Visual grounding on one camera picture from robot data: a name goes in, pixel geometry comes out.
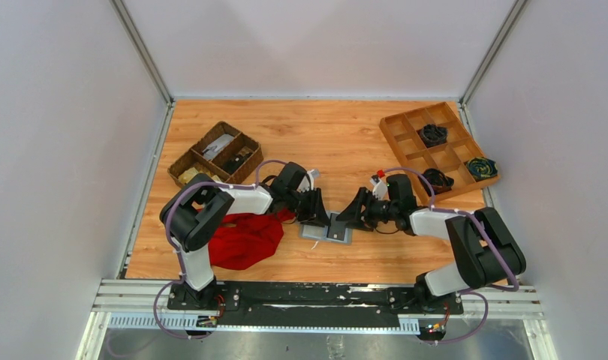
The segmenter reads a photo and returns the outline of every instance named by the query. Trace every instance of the wooden tabletop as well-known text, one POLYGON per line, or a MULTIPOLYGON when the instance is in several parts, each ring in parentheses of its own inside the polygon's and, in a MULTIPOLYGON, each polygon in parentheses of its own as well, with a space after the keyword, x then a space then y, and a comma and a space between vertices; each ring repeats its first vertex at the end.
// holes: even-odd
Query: wooden tabletop
MULTIPOLYGON (((379 169, 399 165, 379 121, 384 116, 424 107, 428 101, 346 100, 181 100, 176 104, 143 221, 126 273, 127 278, 177 278, 176 255, 158 219, 162 207, 179 188, 167 168, 216 122, 224 120, 262 145, 264 159, 293 161, 317 168, 327 210, 340 212, 369 177, 379 169)), ((458 114, 456 104, 449 103, 458 114)), ((269 164, 261 178, 277 174, 269 164)), ((249 176, 245 184, 253 181, 249 176)), ((441 207, 483 207, 479 190, 439 204, 441 207)), ((382 225, 382 231, 394 225, 382 225)), ((284 225, 284 238, 274 256, 244 271, 214 267, 220 280, 308 281, 351 283, 413 283, 417 275, 453 261, 448 243, 427 236, 403 233, 381 235, 353 231, 351 245, 299 237, 299 225, 284 225)))

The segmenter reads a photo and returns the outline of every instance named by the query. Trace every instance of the red cloth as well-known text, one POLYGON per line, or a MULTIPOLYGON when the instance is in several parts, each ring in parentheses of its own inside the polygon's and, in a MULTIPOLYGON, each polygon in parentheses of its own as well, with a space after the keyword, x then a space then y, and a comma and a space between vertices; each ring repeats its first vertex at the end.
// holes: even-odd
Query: red cloth
POLYGON ((270 215, 232 214, 209 241, 211 265, 231 270, 244 270, 275 254, 284 230, 282 221, 293 219, 288 210, 270 215), (236 224, 227 227, 225 224, 236 224))

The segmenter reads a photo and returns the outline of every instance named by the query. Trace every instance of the white backdrop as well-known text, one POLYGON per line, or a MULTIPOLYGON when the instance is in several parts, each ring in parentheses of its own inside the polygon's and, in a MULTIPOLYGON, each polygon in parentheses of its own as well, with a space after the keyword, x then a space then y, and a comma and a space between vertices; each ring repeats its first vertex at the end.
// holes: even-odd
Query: white backdrop
POLYGON ((536 0, 471 102, 559 359, 608 359, 608 0, 536 0))
POLYGON ((0 359, 72 359, 164 105, 109 1, 0 1, 0 359))
POLYGON ((175 96, 458 97, 512 0, 127 0, 175 96))

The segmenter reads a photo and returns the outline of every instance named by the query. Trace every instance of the brown woven basket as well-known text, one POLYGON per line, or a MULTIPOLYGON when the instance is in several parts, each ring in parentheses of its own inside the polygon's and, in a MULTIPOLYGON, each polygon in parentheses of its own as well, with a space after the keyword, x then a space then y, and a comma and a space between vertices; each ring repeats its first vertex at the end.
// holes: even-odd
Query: brown woven basket
POLYGON ((220 121, 209 130, 202 139, 198 140, 186 153, 176 160, 167 172, 173 181, 182 188, 179 177, 187 170, 195 167, 199 173, 212 173, 229 184, 241 184, 253 173, 255 168, 264 160, 260 143, 242 133, 224 121, 220 121), (224 134, 233 136, 229 142, 212 160, 202 155, 203 150, 213 141, 224 134), (237 154, 251 153, 251 156, 233 174, 228 174, 221 167, 237 154))

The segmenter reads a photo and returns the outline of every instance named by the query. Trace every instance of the small open box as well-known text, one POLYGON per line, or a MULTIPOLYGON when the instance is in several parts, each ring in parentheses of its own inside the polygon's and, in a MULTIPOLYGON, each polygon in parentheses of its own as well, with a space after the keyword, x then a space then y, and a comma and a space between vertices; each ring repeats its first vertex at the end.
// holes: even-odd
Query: small open box
MULTIPOLYGON (((379 128, 402 166, 421 173, 428 168, 439 169, 446 176, 454 179, 452 190, 438 194, 437 201, 485 188, 499 179, 499 175, 497 175, 482 181, 474 180, 465 166, 465 162, 472 158, 485 158, 486 156, 447 103, 438 103, 388 116, 381 119, 379 128), (426 147, 419 137, 418 131, 428 124, 447 128, 445 144, 426 147)), ((430 195, 421 185, 421 180, 410 173, 408 176, 410 176, 414 192, 423 204, 427 204, 430 195)))
POLYGON ((234 128, 224 121, 220 121, 214 127, 209 130, 202 139, 198 140, 186 153, 184 153, 178 160, 176 160, 167 172, 174 180, 176 185, 182 187, 183 184, 179 180, 179 177, 187 170, 195 167, 199 173, 212 173, 217 175, 223 182, 229 184, 240 184, 242 183, 255 168, 260 165, 264 159, 262 155, 262 148, 260 143, 253 140, 242 131, 234 128), (224 146, 224 148, 212 159, 207 160, 203 156, 203 152, 207 146, 213 143, 216 139, 224 134, 229 134, 233 137, 231 142, 224 146), (224 165, 237 154, 246 155, 251 154, 242 166, 236 169, 233 174, 227 173, 223 167, 224 165))

